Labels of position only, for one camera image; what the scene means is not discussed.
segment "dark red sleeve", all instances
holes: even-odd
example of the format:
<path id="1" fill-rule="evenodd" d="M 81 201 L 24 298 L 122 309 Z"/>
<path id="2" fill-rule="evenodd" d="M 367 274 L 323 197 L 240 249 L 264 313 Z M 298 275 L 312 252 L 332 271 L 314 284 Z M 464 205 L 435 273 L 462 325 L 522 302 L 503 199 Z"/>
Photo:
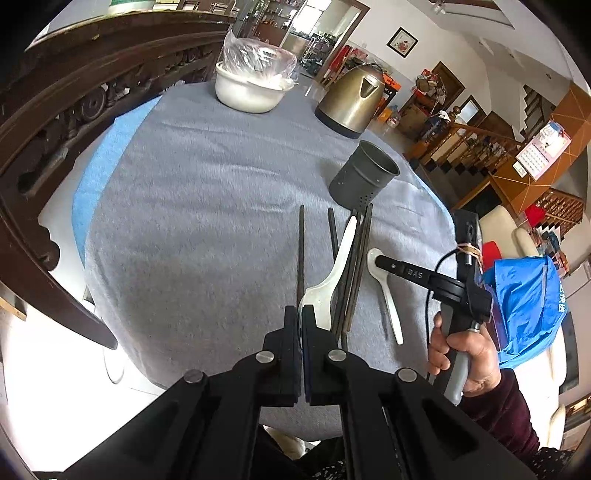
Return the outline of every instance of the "dark red sleeve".
<path id="1" fill-rule="evenodd" d="M 478 397 L 463 397 L 459 407 L 519 460 L 527 463 L 540 441 L 530 422 L 530 409 L 519 391 L 515 373 L 501 370 L 501 383 Z"/>

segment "picture frame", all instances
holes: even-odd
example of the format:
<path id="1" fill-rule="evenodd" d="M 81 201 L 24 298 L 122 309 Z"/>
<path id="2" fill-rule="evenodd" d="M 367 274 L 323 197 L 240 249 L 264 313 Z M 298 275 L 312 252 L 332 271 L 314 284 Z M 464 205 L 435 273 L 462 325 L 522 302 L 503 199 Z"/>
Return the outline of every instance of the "picture frame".
<path id="1" fill-rule="evenodd" d="M 400 27 L 396 30 L 394 36 L 390 38 L 387 45 L 398 55 L 406 58 L 417 43 L 418 40 L 415 37 Z"/>

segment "black chopstick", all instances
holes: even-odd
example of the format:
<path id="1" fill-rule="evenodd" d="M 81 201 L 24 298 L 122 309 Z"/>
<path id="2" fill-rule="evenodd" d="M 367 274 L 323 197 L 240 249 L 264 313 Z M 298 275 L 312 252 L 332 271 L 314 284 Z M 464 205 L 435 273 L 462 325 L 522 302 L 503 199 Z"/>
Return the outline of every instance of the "black chopstick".
<path id="1" fill-rule="evenodd" d="M 304 296 L 304 206 L 300 205 L 300 230 L 298 236 L 297 249 L 297 287 L 295 292 L 295 307 L 300 307 L 300 302 Z"/>
<path id="2" fill-rule="evenodd" d="M 357 210 L 351 210 L 351 216 L 349 217 L 349 219 L 347 220 L 347 223 L 345 224 L 345 228 L 346 226 L 349 224 L 349 220 L 351 219 L 351 217 L 357 217 Z M 353 249 L 351 249 L 351 252 L 349 252 L 349 257 L 347 259 L 347 263 L 345 264 L 345 269 L 343 270 L 343 275 L 341 276 L 340 280 L 339 280 L 339 284 L 337 286 L 338 292 L 337 292 L 337 300 L 336 300 L 336 305 L 335 305 L 335 320 L 334 322 L 332 322 L 332 325 L 330 326 L 330 331 L 336 335 L 337 339 L 340 338 L 340 333 L 338 331 L 338 327 L 339 327 L 339 318 L 341 317 L 341 310 L 344 308 L 344 303 L 345 303 L 345 285 L 346 285 L 346 280 L 348 277 L 348 273 L 349 273 L 349 258 L 351 256 Z"/>
<path id="3" fill-rule="evenodd" d="M 357 260 L 357 253 L 359 251 L 359 244 L 361 243 L 361 215 L 357 216 L 357 228 L 355 230 L 355 238 L 353 239 L 353 245 L 351 247 L 351 251 L 349 252 L 348 268 L 347 276 L 345 281 L 345 295 L 343 296 L 343 301 L 340 305 L 339 309 L 339 316 L 337 317 L 337 331 L 336 337 L 341 338 L 342 333 L 345 331 L 345 313 L 347 309 L 347 304 L 349 302 L 349 298 L 351 295 L 352 287 L 353 287 L 353 277 L 355 275 L 355 265 Z"/>
<path id="4" fill-rule="evenodd" d="M 333 261 L 339 253 L 339 236 L 336 232 L 335 210 L 329 208 L 329 229 L 330 229 L 330 244 L 333 248 Z"/>
<path id="5" fill-rule="evenodd" d="M 365 209 L 365 215 L 363 216 L 363 238 L 359 246 L 359 252 L 357 254 L 357 265 L 355 267 L 355 279 L 353 280 L 353 288 L 351 295 L 349 296 L 349 302 L 347 304 L 347 310 L 345 313 L 345 326 L 344 332 L 351 331 L 351 324 L 353 323 L 353 315 L 355 314 L 355 306 L 357 304 L 357 297 L 359 295 L 359 287 L 361 286 L 361 277 L 363 276 L 363 270 L 367 263 L 367 247 L 369 243 L 369 231 L 371 229 L 371 219 L 374 211 L 374 204 L 370 203 Z"/>

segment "white bowl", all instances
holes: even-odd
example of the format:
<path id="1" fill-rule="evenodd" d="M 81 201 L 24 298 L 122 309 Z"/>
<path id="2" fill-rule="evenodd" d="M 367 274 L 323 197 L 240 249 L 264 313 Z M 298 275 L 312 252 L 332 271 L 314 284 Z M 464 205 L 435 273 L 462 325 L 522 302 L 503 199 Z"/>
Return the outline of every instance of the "white bowl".
<path id="1" fill-rule="evenodd" d="M 256 85 L 216 64 L 216 95 L 224 105 L 248 113 L 265 113 L 274 109 L 286 92 L 293 88 L 293 82 L 282 90 Z"/>

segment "human hand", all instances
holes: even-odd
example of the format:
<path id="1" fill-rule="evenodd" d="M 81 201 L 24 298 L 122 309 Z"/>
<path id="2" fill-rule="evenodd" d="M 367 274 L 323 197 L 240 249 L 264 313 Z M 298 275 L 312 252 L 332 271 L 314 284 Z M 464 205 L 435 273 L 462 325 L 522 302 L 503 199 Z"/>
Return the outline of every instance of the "human hand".
<path id="1" fill-rule="evenodd" d="M 446 339 L 441 331 L 441 312 L 435 315 L 434 324 L 428 349 L 427 370 L 430 374 L 438 375 L 441 370 L 450 368 L 451 363 L 445 355 L 452 347 L 458 352 L 467 352 L 470 355 L 470 372 L 464 385 L 464 396 L 477 397 L 490 392 L 501 382 L 496 347 L 486 326 L 482 326 L 480 333 L 468 330 L 452 333 Z"/>

